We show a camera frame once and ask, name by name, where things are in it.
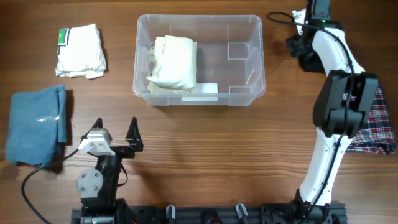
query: folded blue cloth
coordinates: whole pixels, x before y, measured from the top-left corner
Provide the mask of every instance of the folded blue cloth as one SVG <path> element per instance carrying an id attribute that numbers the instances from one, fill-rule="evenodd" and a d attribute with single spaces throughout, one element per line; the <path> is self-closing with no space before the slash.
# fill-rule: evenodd
<path id="1" fill-rule="evenodd" d="M 6 143 L 6 159 L 43 166 L 61 154 L 67 141 L 65 85 L 15 93 Z"/>

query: plastic bin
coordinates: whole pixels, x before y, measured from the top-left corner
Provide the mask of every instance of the plastic bin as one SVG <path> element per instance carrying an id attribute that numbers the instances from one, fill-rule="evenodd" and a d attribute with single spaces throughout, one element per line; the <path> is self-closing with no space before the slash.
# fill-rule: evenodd
<path id="1" fill-rule="evenodd" d="M 147 91 L 146 77 L 154 66 L 149 49 L 156 37 L 165 35 L 197 43 L 197 83 L 216 83 L 216 93 Z M 137 23 L 133 91 L 154 106 L 250 105 L 266 91 L 261 19 L 255 15 L 142 15 Z"/>

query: plaid cloth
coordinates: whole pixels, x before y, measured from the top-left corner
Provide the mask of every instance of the plaid cloth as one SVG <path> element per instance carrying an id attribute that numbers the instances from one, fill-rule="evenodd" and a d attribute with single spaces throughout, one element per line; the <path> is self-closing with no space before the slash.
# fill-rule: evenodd
<path id="1" fill-rule="evenodd" d="M 374 152 L 385 155 L 394 153 L 396 138 L 392 131 L 386 104 L 379 83 L 369 112 L 368 122 L 353 138 L 347 152 Z"/>

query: table surface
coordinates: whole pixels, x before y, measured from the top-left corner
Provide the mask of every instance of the table surface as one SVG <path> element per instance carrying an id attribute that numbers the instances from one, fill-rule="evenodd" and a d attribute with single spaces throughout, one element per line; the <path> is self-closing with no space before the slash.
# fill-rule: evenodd
<path id="1" fill-rule="evenodd" d="M 285 39 L 295 27 L 266 20 L 270 11 L 291 12 L 305 1 L 134 1 L 30 0 L 44 4 L 0 5 L 0 222 L 40 223 L 21 195 L 34 168 L 4 159 L 10 97 L 64 83 L 72 118 L 66 153 L 79 144 L 98 117 L 123 144 L 137 117 L 144 152 L 125 159 L 129 182 L 118 197 L 130 205 L 260 205 L 285 203 L 300 187 L 315 145 L 312 108 L 325 74 L 305 73 L 290 58 Z M 378 74 L 393 127 L 398 127 L 398 1 L 332 1 L 356 60 Z M 141 14 L 256 14 L 263 21 L 267 91 L 247 107 L 151 107 L 132 92 L 134 39 Z M 108 63 L 95 80 L 59 78 L 58 30 L 96 23 Z M 31 202 L 53 223 L 68 223 L 81 206 L 80 172 L 96 164 L 75 155 L 63 167 L 41 171 L 26 185 Z M 345 155 L 333 200 L 345 203 L 350 223 L 398 223 L 398 156 Z"/>

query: crumpled white cloth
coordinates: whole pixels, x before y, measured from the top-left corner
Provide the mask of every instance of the crumpled white cloth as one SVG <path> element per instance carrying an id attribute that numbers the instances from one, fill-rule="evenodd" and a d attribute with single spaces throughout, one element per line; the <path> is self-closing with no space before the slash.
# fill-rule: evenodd
<path id="1" fill-rule="evenodd" d="M 155 67 L 147 89 L 151 93 L 189 93 L 196 85 L 196 43 L 185 37 L 156 37 L 151 48 Z"/>
<path id="2" fill-rule="evenodd" d="M 58 43 L 56 76 L 91 79 L 104 76 L 105 70 L 106 61 L 96 25 L 69 29 L 66 44 Z"/>

